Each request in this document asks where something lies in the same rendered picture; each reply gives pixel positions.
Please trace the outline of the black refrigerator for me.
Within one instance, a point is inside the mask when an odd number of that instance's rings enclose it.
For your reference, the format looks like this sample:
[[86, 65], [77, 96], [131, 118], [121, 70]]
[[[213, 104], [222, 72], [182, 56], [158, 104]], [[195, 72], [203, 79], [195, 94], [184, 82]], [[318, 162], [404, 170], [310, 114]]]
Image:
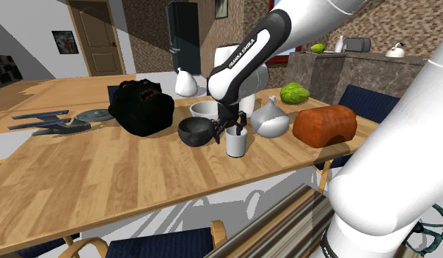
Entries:
[[201, 74], [197, 3], [171, 1], [166, 6], [169, 52], [175, 72], [180, 67], [192, 75]]

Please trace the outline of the white and grey bulb vase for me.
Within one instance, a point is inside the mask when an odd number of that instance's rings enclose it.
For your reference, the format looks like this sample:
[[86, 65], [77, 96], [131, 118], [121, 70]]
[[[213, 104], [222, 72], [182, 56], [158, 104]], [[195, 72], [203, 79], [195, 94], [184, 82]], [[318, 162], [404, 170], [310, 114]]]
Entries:
[[289, 116], [276, 105], [276, 96], [270, 95], [268, 103], [251, 115], [252, 128], [264, 138], [276, 138], [289, 128]]

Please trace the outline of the striped robot stand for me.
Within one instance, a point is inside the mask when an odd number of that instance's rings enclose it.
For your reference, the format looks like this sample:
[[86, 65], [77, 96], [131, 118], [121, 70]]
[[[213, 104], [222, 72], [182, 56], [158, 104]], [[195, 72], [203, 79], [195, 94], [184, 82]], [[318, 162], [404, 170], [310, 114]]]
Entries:
[[204, 258], [310, 258], [333, 215], [329, 200], [303, 184]]

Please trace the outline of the dark bookshelf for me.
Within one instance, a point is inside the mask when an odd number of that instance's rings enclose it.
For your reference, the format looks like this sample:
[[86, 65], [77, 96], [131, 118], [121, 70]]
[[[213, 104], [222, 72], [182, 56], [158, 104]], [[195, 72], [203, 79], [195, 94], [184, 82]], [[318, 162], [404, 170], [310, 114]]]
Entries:
[[0, 55], [0, 88], [23, 79], [11, 56]]

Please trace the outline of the orange bread loaf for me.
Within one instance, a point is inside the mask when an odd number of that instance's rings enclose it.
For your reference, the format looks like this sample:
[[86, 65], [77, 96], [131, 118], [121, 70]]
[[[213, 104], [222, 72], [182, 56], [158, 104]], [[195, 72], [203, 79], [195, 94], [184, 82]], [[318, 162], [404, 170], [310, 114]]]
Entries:
[[342, 105], [300, 111], [293, 135], [305, 144], [321, 148], [350, 141], [356, 134], [356, 114]]

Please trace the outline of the grey stone kitchen counter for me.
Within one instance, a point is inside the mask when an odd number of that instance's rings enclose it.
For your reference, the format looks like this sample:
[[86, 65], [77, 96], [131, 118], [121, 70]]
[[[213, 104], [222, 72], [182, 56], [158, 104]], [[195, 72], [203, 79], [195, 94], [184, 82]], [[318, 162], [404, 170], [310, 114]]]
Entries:
[[291, 54], [287, 64], [271, 80], [274, 87], [295, 82], [306, 87], [311, 97], [324, 103], [337, 103], [349, 84], [401, 97], [425, 64], [431, 52], [416, 49], [399, 36], [382, 34], [369, 37], [368, 52], [311, 54], [310, 45], [302, 54]]

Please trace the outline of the brown wooden door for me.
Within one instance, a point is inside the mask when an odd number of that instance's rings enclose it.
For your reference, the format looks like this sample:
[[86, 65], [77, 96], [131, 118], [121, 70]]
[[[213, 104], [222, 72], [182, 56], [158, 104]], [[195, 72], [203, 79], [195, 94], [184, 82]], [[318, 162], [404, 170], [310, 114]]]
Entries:
[[66, 0], [90, 76], [125, 73], [108, 0]]

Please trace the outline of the white cup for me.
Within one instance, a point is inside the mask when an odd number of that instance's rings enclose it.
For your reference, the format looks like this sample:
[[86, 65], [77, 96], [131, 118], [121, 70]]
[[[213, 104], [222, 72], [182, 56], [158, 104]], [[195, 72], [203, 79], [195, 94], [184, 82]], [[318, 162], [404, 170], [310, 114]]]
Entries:
[[238, 135], [236, 126], [226, 129], [225, 137], [227, 155], [233, 158], [239, 158], [245, 155], [247, 133], [248, 130], [243, 128]]

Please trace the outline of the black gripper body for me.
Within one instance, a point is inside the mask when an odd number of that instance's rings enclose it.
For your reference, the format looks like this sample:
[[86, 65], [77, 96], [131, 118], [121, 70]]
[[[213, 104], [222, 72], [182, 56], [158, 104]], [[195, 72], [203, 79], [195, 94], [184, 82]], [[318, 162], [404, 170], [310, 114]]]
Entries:
[[239, 104], [227, 106], [221, 103], [218, 104], [218, 123], [220, 125], [234, 125], [238, 119], [244, 121], [244, 114], [239, 110]]

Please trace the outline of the dark framed wall picture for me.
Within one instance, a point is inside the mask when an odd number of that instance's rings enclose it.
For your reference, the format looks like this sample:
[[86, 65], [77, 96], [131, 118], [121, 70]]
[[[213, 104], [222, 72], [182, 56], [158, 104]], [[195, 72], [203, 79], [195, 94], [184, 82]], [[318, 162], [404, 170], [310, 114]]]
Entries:
[[60, 54], [78, 54], [78, 48], [72, 31], [52, 31]]

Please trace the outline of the white bowl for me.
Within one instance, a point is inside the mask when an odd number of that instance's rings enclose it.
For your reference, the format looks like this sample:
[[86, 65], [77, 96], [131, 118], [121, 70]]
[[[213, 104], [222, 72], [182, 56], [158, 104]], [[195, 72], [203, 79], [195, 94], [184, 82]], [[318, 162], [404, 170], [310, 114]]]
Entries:
[[204, 117], [208, 119], [218, 119], [218, 103], [216, 101], [201, 101], [194, 103], [189, 108], [193, 117]]

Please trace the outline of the green fruit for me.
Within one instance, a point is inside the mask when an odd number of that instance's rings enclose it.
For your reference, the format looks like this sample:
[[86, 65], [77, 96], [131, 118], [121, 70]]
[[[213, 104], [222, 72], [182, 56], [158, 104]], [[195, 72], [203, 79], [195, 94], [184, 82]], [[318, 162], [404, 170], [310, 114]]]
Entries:
[[310, 97], [310, 91], [298, 83], [284, 85], [280, 91], [280, 99], [288, 105], [298, 105]]

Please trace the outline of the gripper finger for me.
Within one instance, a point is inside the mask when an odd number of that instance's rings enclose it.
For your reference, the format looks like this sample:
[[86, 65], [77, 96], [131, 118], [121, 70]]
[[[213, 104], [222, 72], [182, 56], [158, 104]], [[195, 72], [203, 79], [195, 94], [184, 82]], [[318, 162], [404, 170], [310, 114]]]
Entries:
[[226, 128], [227, 121], [225, 119], [212, 119], [211, 122], [213, 124], [213, 138], [215, 139], [216, 143], [219, 144], [220, 134]]
[[241, 135], [241, 131], [244, 129], [244, 126], [247, 124], [247, 117], [244, 111], [238, 112], [239, 122], [236, 122], [236, 135]]

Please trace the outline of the blue wooden chair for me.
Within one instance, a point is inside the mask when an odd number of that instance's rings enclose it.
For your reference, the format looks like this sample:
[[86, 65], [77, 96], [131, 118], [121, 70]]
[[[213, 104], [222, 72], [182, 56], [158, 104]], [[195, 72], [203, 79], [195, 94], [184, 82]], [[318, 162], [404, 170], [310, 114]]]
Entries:
[[107, 86], [108, 95], [109, 95], [109, 104], [113, 103], [114, 93], [119, 89], [119, 86]]
[[0, 258], [38, 258], [49, 251], [66, 245], [63, 237], [43, 242], [42, 237], [10, 242], [0, 246]]
[[207, 228], [115, 240], [110, 244], [90, 237], [75, 242], [58, 258], [75, 258], [88, 244], [96, 247], [101, 258], [204, 258], [226, 240], [224, 224], [218, 220]]
[[[400, 99], [390, 95], [374, 92], [349, 84], [339, 101], [339, 105], [350, 108], [357, 116], [370, 121], [381, 123]], [[314, 164], [313, 167], [321, 175], [318, 191], [324, 192], [327, 182], [331, 181], [329, 170], [344, 166], [351, 155], [346, 155], [324, 163]]]

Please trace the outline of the wooden table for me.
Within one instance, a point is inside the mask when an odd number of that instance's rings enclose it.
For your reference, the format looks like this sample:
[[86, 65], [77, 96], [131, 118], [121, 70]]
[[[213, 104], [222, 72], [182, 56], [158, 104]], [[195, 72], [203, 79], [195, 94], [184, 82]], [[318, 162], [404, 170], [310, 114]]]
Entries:
[[241, 158], [224, 142], [188, 147], [174, 127], [145, 138], [115, 122], [33, 136], [0, 165], [0, 256], [352, 153], [376, 128], [357, 122], [351, 141], [323, 149], [250, 133]]

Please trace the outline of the grey spaceship model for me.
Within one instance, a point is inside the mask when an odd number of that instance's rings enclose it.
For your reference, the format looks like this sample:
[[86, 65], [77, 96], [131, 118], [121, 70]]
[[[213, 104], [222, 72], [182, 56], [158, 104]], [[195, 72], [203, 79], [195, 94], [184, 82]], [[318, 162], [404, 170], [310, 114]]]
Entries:
[[9, 126], [8, 129], [42, 128], [40, 131], [33, 132], [33, 136], [45, 134], [71, 134], [89, 130], [91, 128], [91, 122], [102, 122], [114, 119], [107, 109], [84, 111], [74, 116], [74, 118], [58, 118], [58, 115], [68, 114], [68, 112], [68, 110], [62, 110], [14, 116], [12, 117], [13, 119], [38, 118], [40, 119], [40, 122], [13, 125]]

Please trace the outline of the black bowl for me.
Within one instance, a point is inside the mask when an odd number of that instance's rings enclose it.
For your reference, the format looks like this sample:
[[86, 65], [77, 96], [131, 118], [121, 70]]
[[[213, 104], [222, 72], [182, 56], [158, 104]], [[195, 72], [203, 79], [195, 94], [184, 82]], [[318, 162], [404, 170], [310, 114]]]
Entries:
[[205, 117], [188, 117], [183, 119], [177, 132], [180, 140], [190, 147], [199, 147], [207, 144], [214, 135], [215, 120]]

